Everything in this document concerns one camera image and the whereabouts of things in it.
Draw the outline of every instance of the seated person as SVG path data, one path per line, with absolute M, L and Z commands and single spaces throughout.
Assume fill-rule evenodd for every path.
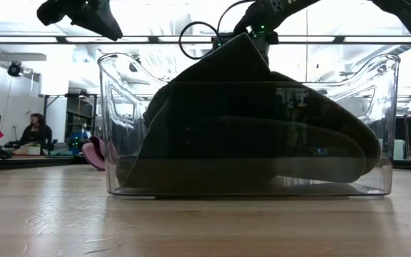
M 52 132 L 45 124 L 44 117 L 41 114 L 32 114 L 30 119 L 31 122 L 20 139 L 21 148 L 13 151 L 14 155 L 28 154 L 27 147 L 30 146 L 44 146 L 51 143 Z

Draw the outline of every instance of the desk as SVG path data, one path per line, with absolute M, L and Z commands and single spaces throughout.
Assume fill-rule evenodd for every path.
M 0 171 L 0 256 L 411 257 L 411 172 L 383 200 L 129 201 L 90 166 Z

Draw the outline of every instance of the office room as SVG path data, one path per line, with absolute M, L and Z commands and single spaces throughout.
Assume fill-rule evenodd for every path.
M 0 0 L 0 256 L 411 256 L 411 1 Z

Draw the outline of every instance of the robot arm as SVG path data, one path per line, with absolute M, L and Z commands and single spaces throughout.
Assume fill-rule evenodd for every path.
M 257 33 L 261 29 L 265 32 L 273 31 L 289 16 L 318 1 L 320 0 L 256 0 L 235 26 L 234 34 L 245 32 L 248 26 Z M 396 15 L 411 33 L 411 0 L 370 1 L 383 11 Z

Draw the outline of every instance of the wooden table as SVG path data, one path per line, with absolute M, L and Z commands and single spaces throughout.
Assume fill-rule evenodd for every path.
M 89 166 L 0 171 L 0 256 L 411 257 L 411 171 L 383 200 L 129 201 Z

